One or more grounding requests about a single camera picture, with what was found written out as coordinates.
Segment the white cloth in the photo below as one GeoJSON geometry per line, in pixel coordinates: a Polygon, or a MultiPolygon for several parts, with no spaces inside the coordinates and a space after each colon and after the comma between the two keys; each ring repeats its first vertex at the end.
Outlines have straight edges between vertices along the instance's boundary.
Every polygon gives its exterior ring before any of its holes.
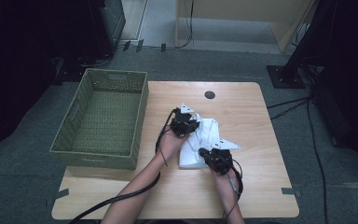
{"type": "Polygon", "coordinates": [[[179,156],[181,168],[208,167],[200,156],[199,149],[203,147],[212,150],[213,144],[220,141],[219,124],[215,119],[202,119],[199,114],[196,114],[194,119],[200,122],[200,126],[182,145],[179,156]]]}

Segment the gray carpet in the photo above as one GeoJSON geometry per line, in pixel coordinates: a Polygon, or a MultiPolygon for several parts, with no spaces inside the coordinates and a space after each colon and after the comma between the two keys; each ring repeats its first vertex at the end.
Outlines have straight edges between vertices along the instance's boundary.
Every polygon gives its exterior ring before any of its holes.
{"type": "MultiPolygon", "coordinates": [[[[267,64],[283,65],[290,55],[207,50],[135,48],[118,50],[101,68],[146,71],[150,80],[257,82],[267,105],[310,94],[305,90],[273,89],[267,64]]],[[[67,223],[51,210],[64,166],[48,154],[77,83],[51,86],[28,112],[16,132],[0,143],[0,223],[67,223]]],[[[285,105],[270,109],[275,116],[285,105]]],[[[332,146],[317,106],[310,105],[318,152],[327,183],[329,223],[358,223],[358,153],[332,146]]],[[[324,223],[323,185],[312,147],[307,106],[272,121],[283,159],[299,194],[296,218],[246,218],[246,223],[324,223]]],[[[222,220],[187,220],[188,223],[222,220]]]]}

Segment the light wood tabletop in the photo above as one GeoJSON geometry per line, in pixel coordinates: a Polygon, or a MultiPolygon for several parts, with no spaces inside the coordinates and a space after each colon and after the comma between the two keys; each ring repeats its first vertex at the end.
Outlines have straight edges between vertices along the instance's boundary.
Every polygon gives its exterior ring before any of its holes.
{"type": "MultiPolygon", "coordinates": [[[[239,205],[244,217],[298,216],[295,195],[282,194],[282,188],[292,186],[258,84],[149,81],[148,86],[137,169],[67,167],[60,190],[69,189],[69,195],[56,200],[54,218],[72,219],[115,197],[154,156],[158,132],[170,112],[181,104],[205,119],[216,119],[220,136],[241,146],[231,154],[243,170],[239,205]],[[207,99],[206,91],[213,91],[215,98],[207,99]]],[[[139,218],[220,218],[223,208],[209,169],[180,169],[178,160],[179,154],[163,168],[139,218]]],[[[107,207],[84,218],[102,219],[107,207]]]]}

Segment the black tape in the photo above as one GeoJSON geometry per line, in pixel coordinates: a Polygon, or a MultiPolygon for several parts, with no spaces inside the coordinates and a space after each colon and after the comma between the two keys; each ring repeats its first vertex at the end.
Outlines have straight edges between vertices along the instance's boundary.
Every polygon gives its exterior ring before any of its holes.
{"type": "Polygon", "coordinates": [[[68,196],[68,195],[69,195],[69,189],[63,189],[56,193],[56,199],[60,199],[62,197],[68,196]]]}
{"type": "Polygon", "coordinates": [[[161,44],[161,52],[165,52],[167,49],[167,44],[161,44]]]}
{"type": "Polygon", "coordinates": [[[138,42],[138,46],[136,47],[136,52],[141,51],[143,45],[144,45],[144,40],[142,39],[138,42]]]}
{"type": "Polygon", "coordinates": [[[126,51],[127,49],[130,48],[130,43],[131,43],[130,40],[126,42],[126,44],[124,45],[123,51],[126,51]]]}
{"type": "Polygon", "coordinates": [[[294,190],[294,189],[289,189],[289,188],[282,188],[282,194],[293,194],[293,195],[296,195],[296,197],[298,197],[298,198],[302,197],[300,190],[294,190]]]}

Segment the forearm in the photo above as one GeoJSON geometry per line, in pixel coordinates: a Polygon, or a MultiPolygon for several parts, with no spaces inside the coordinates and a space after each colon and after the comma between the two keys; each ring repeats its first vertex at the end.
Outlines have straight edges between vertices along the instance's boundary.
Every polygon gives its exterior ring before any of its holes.
{"type": "Polygon", "coordinates": [[[244,223],[240,207],[238,205],[238,196],[230,184],[230,178],[235,184],[236,189],[239,188],[238,180],[233,170],[230,170],[227,175],[214,174],[214,181],[216,190],[219,194],[229,224],[244,223]]]}
{"type": "MultiPolygon", "coordinates": [[[[161,153],[157,153],[146,165],[146,167],[136,177],[134,177],[133,180],[118,195],[124,195],[143,189],[156,179],[159,171],[164,165],[165,163],[161,153]]],[[[149,194],[150,190],[129,199],[112,203],[103,217],[102,223],[134,223],[136,218],[141,213],[149,194]]]]}

